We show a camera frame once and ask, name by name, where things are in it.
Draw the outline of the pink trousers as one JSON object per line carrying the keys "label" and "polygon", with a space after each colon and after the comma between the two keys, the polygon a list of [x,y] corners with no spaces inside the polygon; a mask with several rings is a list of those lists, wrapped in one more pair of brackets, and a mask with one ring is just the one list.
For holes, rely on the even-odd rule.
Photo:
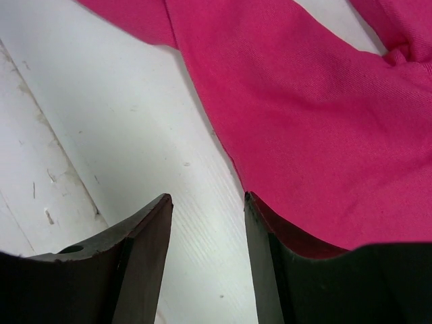
{"label": "pink trousers", "polygon": [[247,191],[353,249],[431,239],[431,2],[355,1],[359,51],[294,1],[85,1],[184,58]]}

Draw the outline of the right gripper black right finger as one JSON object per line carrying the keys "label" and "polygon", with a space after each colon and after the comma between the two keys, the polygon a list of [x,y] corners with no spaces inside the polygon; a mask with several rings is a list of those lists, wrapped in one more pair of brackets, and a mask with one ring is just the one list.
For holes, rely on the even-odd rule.
{"label": "right gripper black right finger", "polygon": [[252,192],[244,218],[260,323],[430,323],[431,244],[345,250],[286,221]]}

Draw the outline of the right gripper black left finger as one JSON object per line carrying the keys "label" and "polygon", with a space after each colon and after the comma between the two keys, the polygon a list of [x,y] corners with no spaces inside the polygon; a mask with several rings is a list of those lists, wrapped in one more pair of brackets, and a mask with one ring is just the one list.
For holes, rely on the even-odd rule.
{"label": "right gripper black left finger", "polygon": [[1,254],[2,323],[153,323],[171,233],[162,194],[57,253]]}

